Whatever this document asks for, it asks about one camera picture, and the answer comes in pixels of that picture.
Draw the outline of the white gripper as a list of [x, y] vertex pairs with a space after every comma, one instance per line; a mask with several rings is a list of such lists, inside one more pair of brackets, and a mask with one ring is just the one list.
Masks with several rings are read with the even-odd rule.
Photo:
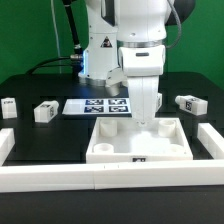
[[159, 76], [163, 74], [165, 46], [119, 48], [119, 63], [127, 78], [132, 118], [150, 122], [155, 118]]

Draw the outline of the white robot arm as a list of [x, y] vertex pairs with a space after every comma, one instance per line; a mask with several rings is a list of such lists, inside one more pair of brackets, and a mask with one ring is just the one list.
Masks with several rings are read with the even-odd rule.
[[163, 74], [166, 27], [179, 27], [196, 0], [84, 0], [89, 43], [84, 50], [83, 83], [105, 86], [111, 94], [128, 87], [132, 118], [155, 118], [159, 76]]

